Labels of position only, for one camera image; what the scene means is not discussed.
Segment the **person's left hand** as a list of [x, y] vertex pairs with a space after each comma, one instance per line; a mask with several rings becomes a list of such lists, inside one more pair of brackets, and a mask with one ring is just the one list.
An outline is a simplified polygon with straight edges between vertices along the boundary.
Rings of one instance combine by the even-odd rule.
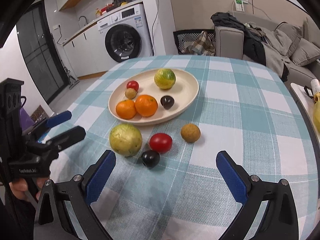
[[[36, 194], [36, 198], [39, 199], [41, 194], [41, 189], [45, 183], [46, 180], [48, 180], [49, 177], [45, 178], [37, 178], [36, 179], [36, 185], [39, 189], [39, 192]], [[26, 192], [28, 191], [28, 184], [23, 178], [16, 179], [9, 183], [10, 188], [14, 196], [19, 200], [25, 200], [26, 202], [30, 202], [28, 196], [26, 195]]]

